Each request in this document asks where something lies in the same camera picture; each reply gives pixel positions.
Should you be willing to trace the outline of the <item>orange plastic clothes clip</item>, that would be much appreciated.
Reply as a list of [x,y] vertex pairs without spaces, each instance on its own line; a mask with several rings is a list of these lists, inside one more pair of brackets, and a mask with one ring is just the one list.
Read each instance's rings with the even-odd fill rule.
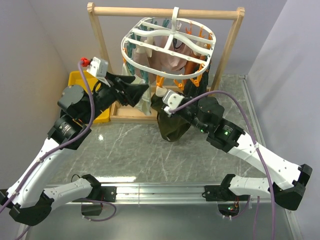
[[164,94],[165,89],[163,88],[165,78],[163,76],[156,76],[156,89],[155,94],[157,96],[162,96]]

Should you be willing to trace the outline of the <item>olive green underwear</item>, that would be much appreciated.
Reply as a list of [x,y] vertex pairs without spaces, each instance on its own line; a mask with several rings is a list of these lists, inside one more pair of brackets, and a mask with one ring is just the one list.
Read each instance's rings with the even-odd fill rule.
[[156,95],[156,92],[151,97],[151,108],[157,112],[157,124],[161,137],[168,142],[178,141],[190,128],[190,124],[184,119],[169,117],[163,111],[162,97],[167,92],[164,88],[164,93],[161,96]]

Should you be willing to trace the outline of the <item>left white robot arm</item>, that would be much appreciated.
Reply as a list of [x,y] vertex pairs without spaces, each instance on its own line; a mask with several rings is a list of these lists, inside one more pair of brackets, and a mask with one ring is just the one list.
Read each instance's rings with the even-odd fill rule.
[[61,116],[47,134],[38,155],[28,169],[8,189],[0,191],[1,210],[18,223],[35,226],[51,211],[78,199],[102,200],[101,183],[91,174],[53,188],[47,188],[59,165],[73,154],[91,133],[93,121],[114,102],[134,107],[149,88],[147,83],[134,84],[134,76],[106,73],[93,89],[78,84],[66,87],[58,106]]

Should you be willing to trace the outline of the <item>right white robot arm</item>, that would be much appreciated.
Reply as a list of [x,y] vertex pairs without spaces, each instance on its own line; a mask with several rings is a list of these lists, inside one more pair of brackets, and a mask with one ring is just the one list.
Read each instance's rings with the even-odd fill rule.
[[170,110],[201,132],[216,149],[236,156],[270,177],[243,177],[227,174],[218,186],[205,186],[206,201],[232,201],[239,197],[274,197],[279,206],[295,211],[298,209],[312,168],[307,164],[297,165],[254,143],[249,133],[223,117],[224,107],[215,97],[205,96],[181,110],[178,107],[188,101],[187,97],[175,93],[168,100]]

